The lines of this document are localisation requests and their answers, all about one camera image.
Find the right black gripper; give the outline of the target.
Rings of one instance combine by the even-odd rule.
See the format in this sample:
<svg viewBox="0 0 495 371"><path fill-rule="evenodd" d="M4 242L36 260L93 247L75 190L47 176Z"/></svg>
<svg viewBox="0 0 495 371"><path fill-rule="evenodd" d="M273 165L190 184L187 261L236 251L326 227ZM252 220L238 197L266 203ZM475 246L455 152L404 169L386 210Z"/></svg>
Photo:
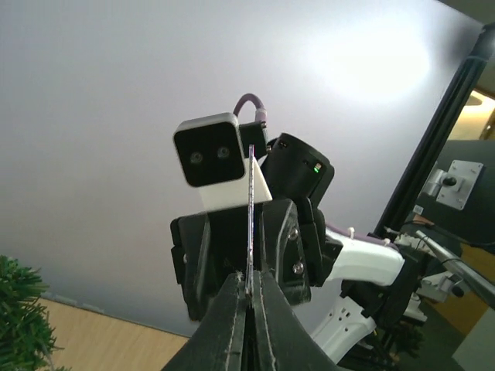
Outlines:
<svg viewBox="0 0 495 371"><path fill-rule="evenodd" d="M201 321L230 274L245 275L248 208L181 216L170 223L177 283L192 321ZM254 267L269 272L290 305L310 301L327 277L325 219L308 199L254 207Z"/></svg>

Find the silver star tree topper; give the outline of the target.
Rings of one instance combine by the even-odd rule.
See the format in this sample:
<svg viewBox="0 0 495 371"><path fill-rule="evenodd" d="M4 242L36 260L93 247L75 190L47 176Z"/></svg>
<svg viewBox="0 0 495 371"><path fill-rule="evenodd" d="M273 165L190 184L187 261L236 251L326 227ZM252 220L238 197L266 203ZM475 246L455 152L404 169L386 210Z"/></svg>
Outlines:
<svg viewBox="0 0 495 371"><path fill-rule="evenodd" d="M253 296L254 286L254 145L248 148L248 189L247 189L247 267L245 294Z"/></svg>

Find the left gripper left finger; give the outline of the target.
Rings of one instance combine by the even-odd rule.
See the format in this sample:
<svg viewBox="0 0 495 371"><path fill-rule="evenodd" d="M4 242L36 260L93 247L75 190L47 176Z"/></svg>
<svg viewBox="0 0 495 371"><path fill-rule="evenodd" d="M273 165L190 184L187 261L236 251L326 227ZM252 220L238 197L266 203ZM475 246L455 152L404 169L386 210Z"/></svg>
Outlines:
<svg viewBox="0 0 495 371"><path fill-rule="evenodd" d="M241 370L247 302L244 282L230 274L189 341L164 370Z"/></svg>

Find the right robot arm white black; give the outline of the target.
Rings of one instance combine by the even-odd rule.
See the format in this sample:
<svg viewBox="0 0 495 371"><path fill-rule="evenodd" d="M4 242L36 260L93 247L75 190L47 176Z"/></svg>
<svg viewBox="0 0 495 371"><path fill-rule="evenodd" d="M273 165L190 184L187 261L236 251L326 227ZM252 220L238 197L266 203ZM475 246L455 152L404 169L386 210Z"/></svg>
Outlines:
<svg viewBox="0 0 495 371"><path fill-rule="evenodd" d="M172 259L199 328L170 370L334 370L408 306L420 263L325 224L334 169L304 141L258 142L242 179L208 178L201 213L171 223Z"/></svg>

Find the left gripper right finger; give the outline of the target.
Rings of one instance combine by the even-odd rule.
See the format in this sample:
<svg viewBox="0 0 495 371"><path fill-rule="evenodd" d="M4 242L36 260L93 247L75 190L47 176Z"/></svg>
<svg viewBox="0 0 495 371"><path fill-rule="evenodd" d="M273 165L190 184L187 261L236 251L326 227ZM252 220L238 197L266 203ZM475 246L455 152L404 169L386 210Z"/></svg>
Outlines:
<svg viewBox="0 0 495 371"><path fill-rule="evenodd" d="M303 328L269 273L254 272L252 370L337 370Z"/></svg>

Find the small green christmas tree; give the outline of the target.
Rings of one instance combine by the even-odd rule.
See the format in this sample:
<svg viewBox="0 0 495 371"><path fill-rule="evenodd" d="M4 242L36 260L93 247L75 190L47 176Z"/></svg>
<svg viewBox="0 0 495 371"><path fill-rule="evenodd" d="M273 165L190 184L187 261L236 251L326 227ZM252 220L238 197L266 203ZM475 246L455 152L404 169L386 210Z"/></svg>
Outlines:
<svg viewBox="0 0 495 371"><path fill-rule="evenodd" d="M1 256L2 370L59 369L53 361L54 328L39 301L46 289L37 270Z"/></svg>

